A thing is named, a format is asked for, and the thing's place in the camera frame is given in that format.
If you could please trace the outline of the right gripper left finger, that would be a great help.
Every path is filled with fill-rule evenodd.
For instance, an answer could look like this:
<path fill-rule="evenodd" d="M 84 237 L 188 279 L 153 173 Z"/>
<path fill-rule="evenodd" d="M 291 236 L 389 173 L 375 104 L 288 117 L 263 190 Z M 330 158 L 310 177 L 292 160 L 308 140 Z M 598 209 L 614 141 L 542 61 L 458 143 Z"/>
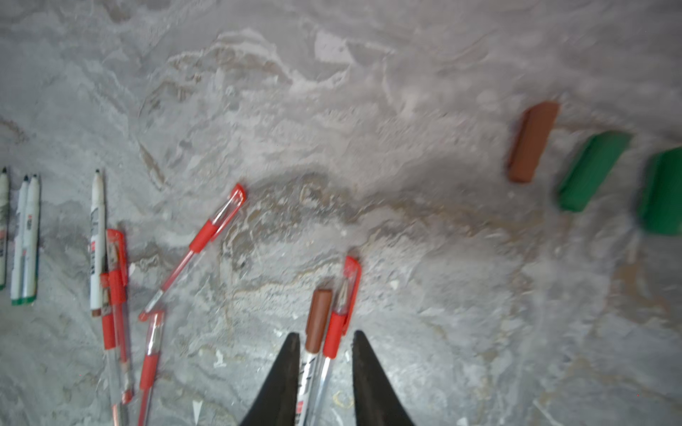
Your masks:
<path fill-rule="evenodd" d="M 299 334 L 289 333 L 241 426 L 293 426 L 298 399 L 299 365 Z"/>

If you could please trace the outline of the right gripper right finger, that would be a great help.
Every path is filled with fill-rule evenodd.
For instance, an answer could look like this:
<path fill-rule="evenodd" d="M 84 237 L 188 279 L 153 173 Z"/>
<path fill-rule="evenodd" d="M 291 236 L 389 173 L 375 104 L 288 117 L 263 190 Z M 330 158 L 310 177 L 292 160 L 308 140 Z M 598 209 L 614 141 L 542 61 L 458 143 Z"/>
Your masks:
<path fill-rule="evenodd" d="M 415 425 L 360 330 L 353 335 L 353 397 L 357 426 Z"/>

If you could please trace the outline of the brown marker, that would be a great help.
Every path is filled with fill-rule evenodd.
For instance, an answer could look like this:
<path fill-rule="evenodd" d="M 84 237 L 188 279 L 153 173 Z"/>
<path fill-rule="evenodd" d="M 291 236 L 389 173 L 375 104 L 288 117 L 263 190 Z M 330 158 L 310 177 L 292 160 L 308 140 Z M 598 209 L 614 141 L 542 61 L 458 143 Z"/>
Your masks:
<path fill-rule="evenodd" d="M 90 213 L 90 310 L 92 317 L 101 316 L 103 307 L 101 274 L 104 272 L 105 248 L 105 190 L 100 169 L 95 170 L 92 181 L 92 205 Z"/>
<path fill-rule="evenodd" d="M 315 385 L 317 364 L 320 358 L 321 343 L 327 328 L 333 289 L 317 288 L 314 291 L 305 327 L 305 345 L 301 355 L 298 394 L 295 413 L 296 426 L 307 425 L 311 399 Z"/>

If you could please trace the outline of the green marker pen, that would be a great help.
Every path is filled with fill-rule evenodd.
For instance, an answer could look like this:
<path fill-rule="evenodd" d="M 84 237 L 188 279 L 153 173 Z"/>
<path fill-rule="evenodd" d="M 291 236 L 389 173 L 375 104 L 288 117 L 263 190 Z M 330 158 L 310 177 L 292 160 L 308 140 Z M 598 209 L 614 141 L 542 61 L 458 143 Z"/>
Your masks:
<path fill-rule="evenodd" d="M 6 286 L 7 234 L 10 209 L 10 184 L 7 168 L 0 177 L 0 289 Z"/>
<path fill-rule="evenodd" d="M 28 196 L 29 177 L 25 175 L 21 182 L 16 219 L 16 234 L 14 237 L 14 257 L 12 264 L 12 283 L 11 283 L 11 304 L 20 305 L 22 301 L 21 286 L 23 284 L 23 234 L 24 234 L 24 213 Z"/>
<path fill-rule="evenodd" d="M 25 304 L 33 303 L 37 298 L 37 247 L 40 216 L 40 179 L 34 174 L 28 186 L 26 207 L 26 229 L 24 234 L 24 275 L 22 299 Z"/>

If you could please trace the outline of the green pen cap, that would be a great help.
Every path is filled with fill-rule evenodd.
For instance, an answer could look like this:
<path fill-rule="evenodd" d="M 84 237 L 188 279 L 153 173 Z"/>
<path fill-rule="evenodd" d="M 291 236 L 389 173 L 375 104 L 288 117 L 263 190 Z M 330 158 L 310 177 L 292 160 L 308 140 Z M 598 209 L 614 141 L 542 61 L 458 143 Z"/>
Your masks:
<path fill-rule="evenodd" d="M 646 168 L 638 217 L 650 234 L 681 234 L 681 148 L 655 154 Z"/>
<path fill-rule="evenodd" d="M 590 136 L 559 184 L 559 208 L 582 212 L 631 141 L 632 135 L 623 131 L 604 131 Z"/>

